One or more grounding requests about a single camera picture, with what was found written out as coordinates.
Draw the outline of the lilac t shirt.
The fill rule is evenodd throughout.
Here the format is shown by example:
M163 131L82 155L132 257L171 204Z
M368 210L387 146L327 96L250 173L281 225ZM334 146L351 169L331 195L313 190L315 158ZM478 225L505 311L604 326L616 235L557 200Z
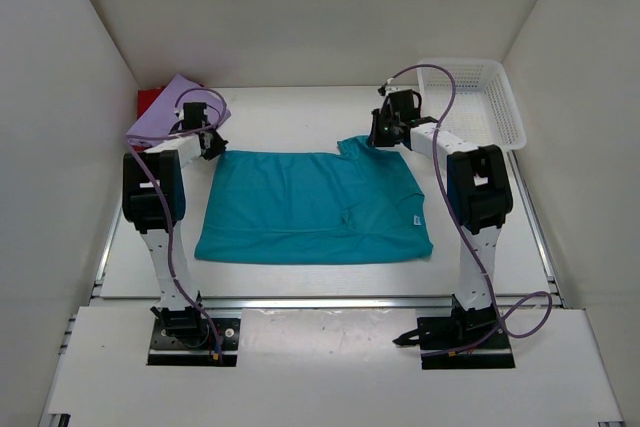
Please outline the lilac t shirt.
M147 148L164 141L179 120L180 112L187 102L205 102L208 105L208 120L216 127L231 116L226 102L216 93L176 74L144 115L137 118L129 128L126 133L129 142Z

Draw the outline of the red t shirt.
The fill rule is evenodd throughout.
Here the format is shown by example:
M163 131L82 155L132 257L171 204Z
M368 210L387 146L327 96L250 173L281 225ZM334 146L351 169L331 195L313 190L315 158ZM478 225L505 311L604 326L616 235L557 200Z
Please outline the red t shirt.
M138 91L137 109L136 109L137 118L141 118L144 115L144 113L148 110L148 108L161 95L163 90L164 90L164 86Z

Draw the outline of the teal t shirt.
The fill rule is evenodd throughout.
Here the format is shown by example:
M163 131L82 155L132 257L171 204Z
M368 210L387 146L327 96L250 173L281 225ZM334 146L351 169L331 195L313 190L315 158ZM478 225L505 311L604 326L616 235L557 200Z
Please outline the teal t shirt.
M363 136L335 153L228 151L194 256L263 265L356 265L428 258L425 196L400 153Z

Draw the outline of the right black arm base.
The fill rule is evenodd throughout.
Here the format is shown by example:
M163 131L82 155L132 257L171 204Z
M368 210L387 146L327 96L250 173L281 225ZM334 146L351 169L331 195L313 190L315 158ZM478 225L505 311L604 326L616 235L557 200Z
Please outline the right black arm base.
M514 369L507 334L496 322L467 328L453 317L419 317L417 327L393 340L397 347L418 347L421 369Z

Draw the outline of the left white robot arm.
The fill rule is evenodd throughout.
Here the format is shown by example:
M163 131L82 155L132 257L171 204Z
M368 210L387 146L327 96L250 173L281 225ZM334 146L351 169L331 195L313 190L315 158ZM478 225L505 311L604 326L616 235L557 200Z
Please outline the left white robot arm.
M127 135L129 152L123 157L122 212L146 244L160 287L152 312L188 347L206 342L210 324L181 239L187 210L182 171L226 150L227 142L209 121L209 109L204 102L187 102L168 134Z

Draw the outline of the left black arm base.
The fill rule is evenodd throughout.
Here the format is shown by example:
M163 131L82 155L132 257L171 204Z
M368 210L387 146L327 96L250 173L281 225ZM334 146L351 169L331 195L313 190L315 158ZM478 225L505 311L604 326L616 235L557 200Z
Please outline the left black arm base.
M176 367L235 367L241 334L241 319L214 318L213 323L221 338L221 351L210 332L210 324L202 319L200 327L192 322L186 327L167 329L159 318L154 319L151 331L147 364L149 366Z

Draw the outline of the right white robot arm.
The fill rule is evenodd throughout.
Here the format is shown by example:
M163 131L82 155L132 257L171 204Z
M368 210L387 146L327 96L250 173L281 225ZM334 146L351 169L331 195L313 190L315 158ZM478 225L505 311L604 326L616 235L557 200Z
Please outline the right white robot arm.
M495 251L501 228L513 209L513 197L502 150L478 146L439 129L437 120L421 115L420 94L411 89L382 87L382 106L372 111L368 143L374 147L405 145L434 162L445 174L444 200L461 237L460 273L454 305L463 311L449 322L449 334L470 347L486 331L479 316L495 306L489 283L495 270Z

